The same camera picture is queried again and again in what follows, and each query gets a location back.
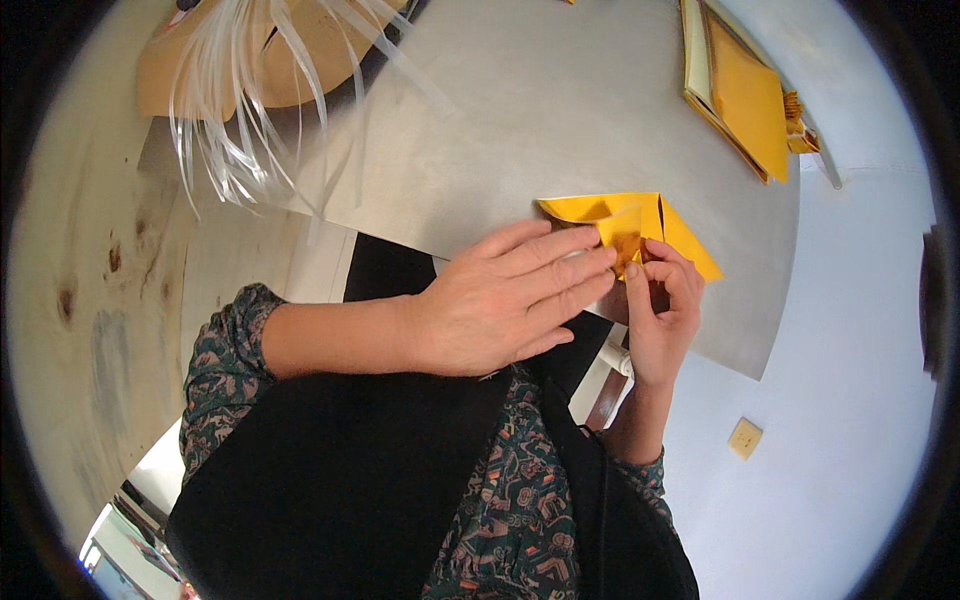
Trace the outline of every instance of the wooden surface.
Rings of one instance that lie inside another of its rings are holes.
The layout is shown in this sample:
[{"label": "wooden surface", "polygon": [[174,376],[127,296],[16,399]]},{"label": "wooden surface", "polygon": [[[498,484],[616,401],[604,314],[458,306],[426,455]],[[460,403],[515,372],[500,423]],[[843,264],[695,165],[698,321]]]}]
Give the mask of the wooden surface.
[{"label": "wooden surface", "polygon": [[39,132],[13,227],[17,412],[63,539],[78,549],[180,416],[181,349],[240,285],[264,280],[282,293],[304,220],[256,217],[201,192],[204,220],[194,221],[163,153],[165,120],[152,131],[135,109],[137,54],[169,8],[118,1],[77,56]]}]

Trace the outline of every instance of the stack of paper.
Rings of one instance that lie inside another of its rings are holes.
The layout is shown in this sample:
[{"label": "stack of paper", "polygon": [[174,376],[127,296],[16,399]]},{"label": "stack of paper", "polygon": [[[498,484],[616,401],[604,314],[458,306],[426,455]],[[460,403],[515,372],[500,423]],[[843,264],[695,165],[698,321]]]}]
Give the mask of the stack of paper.
[{"label": "stack of paper", "polygon": [[684,97],[764,183],[787,180],[780,78],[700,0],[683,0]]}]

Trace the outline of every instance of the white wall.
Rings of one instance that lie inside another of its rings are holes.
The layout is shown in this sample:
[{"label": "white wall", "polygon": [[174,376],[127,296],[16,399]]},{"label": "white wall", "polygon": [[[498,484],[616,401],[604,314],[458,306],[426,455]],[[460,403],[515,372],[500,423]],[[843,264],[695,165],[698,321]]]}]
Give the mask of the white wall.
[{"label": "white wall", "polygon": [[180,419],[177,419],[127,479],[157,508],[169,515],[180,496],[184,471],[180,456]]},{"label": "white wall", "polygon": [[[839,7],[725,4],[814,111],[844,187],[812,162],[802,171],[793,279],[762,381],[687,357],[666,499],[704,598],[842,598],[894,525],[927,440],[929,183],[895,89]],[[747,462],[726,447],[741,416],[764,430]]]}]

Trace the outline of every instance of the wrist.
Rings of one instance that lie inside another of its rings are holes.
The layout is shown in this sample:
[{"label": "wrist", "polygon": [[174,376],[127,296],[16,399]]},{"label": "wrist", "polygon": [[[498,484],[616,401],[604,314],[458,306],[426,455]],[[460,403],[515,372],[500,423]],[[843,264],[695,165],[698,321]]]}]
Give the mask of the wrist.
[{"label": "wrist", "polygon": [[634,401],[641,404],[661,403],[665,399],[669,401],[673,398],[674,381],[672,378],[666,381],[644,381],[638,378],[634,382],[631,394],[634,396]]},{"label": "wrist", "polygon": [[389,348],[397,372],[429,372],[422,341],[422,321],[416,297],[395,296],[385,300],[391,308]]}]

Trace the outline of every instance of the folded paper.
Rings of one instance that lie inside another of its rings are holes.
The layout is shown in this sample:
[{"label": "folded paper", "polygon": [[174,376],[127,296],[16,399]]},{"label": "folded paper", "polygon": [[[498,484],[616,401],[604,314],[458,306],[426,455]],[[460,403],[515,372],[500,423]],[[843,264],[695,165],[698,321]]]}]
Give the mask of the folded paper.
[{"label": "folded paper", "polygon": [[640,250],[646,238],[666,242],[692,260],[707,283],[723,278],[707,249],[657,192],[546,198],[537,200],[537,204],[562,224],[595,226],[601,244],[616,248],[613,270],[621,281],[627,263],[642,263]]}]

